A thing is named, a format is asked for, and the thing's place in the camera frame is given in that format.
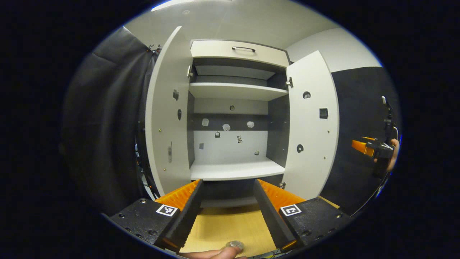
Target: cabinet door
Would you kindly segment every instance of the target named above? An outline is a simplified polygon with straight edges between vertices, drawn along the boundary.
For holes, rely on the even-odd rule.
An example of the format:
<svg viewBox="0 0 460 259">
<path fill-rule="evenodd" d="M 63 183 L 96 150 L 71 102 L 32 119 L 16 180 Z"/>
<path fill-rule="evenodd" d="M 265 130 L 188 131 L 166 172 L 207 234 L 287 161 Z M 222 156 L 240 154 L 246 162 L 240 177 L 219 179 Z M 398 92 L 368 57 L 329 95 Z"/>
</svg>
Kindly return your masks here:
<svg viewBox="0 0 460 259">
<path fill-rule="evenodd" d="M 334 162 L 339 104 L 319 51 L 286 68 L 286 76 L 292 78 L 293 87 L 289 87 L 289 146 L 283 181 L 287 191 L 308 200 L 319 195 Z M 320 109 L 327 109 L 327 118 L 320 118 Z"/>
<path fill-rule="evenodd" d="M 153 68 L 147 92 L 145 139 L 150 169 L 160 195 L 190 183 L 187 152 L 189 41 L 177 27 Z"/>
</svg>

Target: cabinet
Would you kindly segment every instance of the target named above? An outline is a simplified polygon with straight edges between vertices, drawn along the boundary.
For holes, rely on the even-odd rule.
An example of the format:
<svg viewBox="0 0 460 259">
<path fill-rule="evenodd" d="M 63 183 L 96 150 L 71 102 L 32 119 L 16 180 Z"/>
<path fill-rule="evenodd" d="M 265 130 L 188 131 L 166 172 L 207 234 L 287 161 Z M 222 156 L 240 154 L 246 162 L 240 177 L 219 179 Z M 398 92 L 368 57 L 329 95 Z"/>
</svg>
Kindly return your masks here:
<svg viewBox="0 0 460 259">
<path fill-rule="evenodd" d="M 337 94 L 318 51 L 292 64 L 284 50 L 189 42 L 177 27 L 154 67 L 145 114 L 160 195 L 196 179 L 216 190 L 238 182 L 239 194 L 229 191 L 228 200 L 243 204 L 251 200 L 246 182 L 265 177 L 311 199 L 322 190 L 337 148 Z"/>
</svg>

